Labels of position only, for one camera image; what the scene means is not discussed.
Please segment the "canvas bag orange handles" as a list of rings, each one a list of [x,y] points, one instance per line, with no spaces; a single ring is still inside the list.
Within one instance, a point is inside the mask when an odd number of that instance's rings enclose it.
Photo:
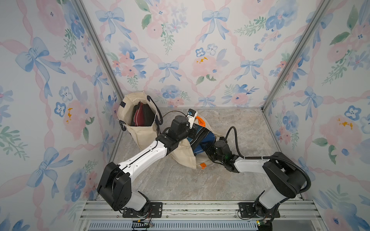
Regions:
[[[213,132],[217,138],[221,137],[221,134],[216,132],[210,125],[210,123],[203,117],[197,116],[193,126],[202,126]],[[197,156],[194,156],[193,150],[187,139],[182,140],[178,147],[170,153],[170,156],[179,164],[192,168],[206,168],[207,165],[211,164],[211,160],[207,157],[206,152],[202,152]]]

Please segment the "blue paddle case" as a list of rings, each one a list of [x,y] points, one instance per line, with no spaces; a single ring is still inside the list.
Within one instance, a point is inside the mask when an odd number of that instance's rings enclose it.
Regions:
[[[187,137],[187,140],[190,143],[194,156],[197,156],[198,154],[204,152],[203,148],[209,142],[215,142],[216,136],[213,132],[205,127],[195,125],[194,128],[196,131],[192,133],[190,137]]]

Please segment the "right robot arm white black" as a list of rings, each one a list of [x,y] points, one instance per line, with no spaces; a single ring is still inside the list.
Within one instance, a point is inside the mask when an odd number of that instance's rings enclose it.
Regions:
[[[226,140],[208,142],[201,145],[207,157],[226,170],[234,173],[253,172],[265,174],[272,183],[251,206],[240,206],[242,219],[274,216],[279,206],[288,199],[306,192],[311,187],[308,174],[281,152],[267,157],[245,157],[231,152]]]

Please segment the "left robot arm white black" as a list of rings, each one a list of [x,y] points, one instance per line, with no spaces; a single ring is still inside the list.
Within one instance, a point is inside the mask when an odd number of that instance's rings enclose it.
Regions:
[[[114,211],[132,209],[147,213],[150,200],[132,190],[133,181],[149,166],[176,150],[179,143],[196,133],[194,116],[176,116],[167,133],[159,135],[146,149],[119,164],[106,165],[97,187],[98,194]]]

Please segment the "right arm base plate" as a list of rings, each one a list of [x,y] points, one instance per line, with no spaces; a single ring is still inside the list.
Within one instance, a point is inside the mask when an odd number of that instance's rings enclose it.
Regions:
[[[255,204],[254,202],[240,202],[238,203],[237,216],[240,219],[273,219],[280,218],[278,211],[279,205],[273,206],[271,209],[266,209],[261,204]]]

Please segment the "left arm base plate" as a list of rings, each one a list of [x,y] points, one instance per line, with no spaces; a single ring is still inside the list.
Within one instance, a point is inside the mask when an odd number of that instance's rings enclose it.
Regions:
[[[163,203],[162,202],[150,202],[146,203],[144,207],[136,211],[132,208],[125,208],[122,214],[123,218],[161,218],[163,212]]]

